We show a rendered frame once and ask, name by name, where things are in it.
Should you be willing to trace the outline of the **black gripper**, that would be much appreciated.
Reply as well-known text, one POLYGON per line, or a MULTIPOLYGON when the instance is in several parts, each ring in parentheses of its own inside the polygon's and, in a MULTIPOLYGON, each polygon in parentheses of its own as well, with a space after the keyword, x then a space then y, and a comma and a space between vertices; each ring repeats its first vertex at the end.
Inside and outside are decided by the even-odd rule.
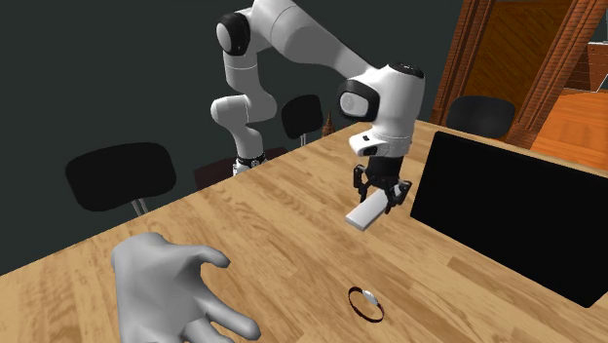
POLYGON ((358 164, 353 170, 353 186, 358 190, 360 202, 363 203, 367 197, 369 185, 389 186, 385 190, 387 205, 385 213, 388 214, 392 208, 400 206, 411 188, 412 183, 408 180, 399 179, 402 164, 402 157, 390 158, 371 156, 365 168, 358 164), (367 182, 362 181, 362 176, 366 175, 367 182))

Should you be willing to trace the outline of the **white rectangular remote control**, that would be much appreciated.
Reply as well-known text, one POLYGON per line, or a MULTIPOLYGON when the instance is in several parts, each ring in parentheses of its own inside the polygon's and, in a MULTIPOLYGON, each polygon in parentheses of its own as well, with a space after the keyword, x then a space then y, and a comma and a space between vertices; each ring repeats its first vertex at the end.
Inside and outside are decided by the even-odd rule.
POLYGON ((346 216, 348 224, 365 231, 386 209, 387 197, 383 190, 376 190, 346 216))

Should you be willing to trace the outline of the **black chair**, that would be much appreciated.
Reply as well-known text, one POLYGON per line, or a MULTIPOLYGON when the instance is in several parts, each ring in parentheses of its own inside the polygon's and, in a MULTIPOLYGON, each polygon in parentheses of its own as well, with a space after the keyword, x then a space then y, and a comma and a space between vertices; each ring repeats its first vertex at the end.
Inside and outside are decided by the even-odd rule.
POLYGON ((306 134, 323 126, 323 111, 317 95, 300 95, 288 101, 282 108, 282 123, 285 134, 290 139, 300 139, 300 145, 307 143, 306 134))
POLYGON ((104 147, 70 160, 65 177, 85 210, 114 210, 168 193, 176 184, 169 151, 155 142, 104 147))
POLYGON ((504 99, 484 95, 463 95, 450 105, 446 127, 487 138, 501 138, 512 124, 514 105, 504 99))

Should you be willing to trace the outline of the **black flat screen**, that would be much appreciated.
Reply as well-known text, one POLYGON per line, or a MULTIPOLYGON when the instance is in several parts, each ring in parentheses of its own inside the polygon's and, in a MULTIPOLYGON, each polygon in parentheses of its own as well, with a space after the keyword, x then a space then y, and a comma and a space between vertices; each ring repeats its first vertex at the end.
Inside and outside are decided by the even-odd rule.
POLYGON ((411 216, 583 307, 608 292, 608 177, 437 132, 411 216))

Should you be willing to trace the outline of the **grey hand sculpture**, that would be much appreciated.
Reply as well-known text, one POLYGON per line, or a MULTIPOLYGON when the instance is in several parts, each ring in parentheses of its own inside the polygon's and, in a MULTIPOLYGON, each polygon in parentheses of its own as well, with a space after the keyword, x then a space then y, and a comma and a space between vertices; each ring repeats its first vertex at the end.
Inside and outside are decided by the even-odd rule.
POLYGON ((226 305, 207 287, 201 266, 230 259, 209 246, 185 246, 147 232, 111 251, 121 343, 235 343, 214 327, 257 340, 255 320, 226 305))

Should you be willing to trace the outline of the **wooden door frame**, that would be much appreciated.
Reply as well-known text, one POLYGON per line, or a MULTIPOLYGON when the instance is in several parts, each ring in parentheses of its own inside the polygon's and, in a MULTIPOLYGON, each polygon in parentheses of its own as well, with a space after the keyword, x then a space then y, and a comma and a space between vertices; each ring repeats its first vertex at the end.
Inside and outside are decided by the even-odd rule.
POLYGON ((608 172, 608 94, 566 97, 608 0, 463 0, 430 121, 443 126, 461 95, 505 99, 502 141, 608 172))

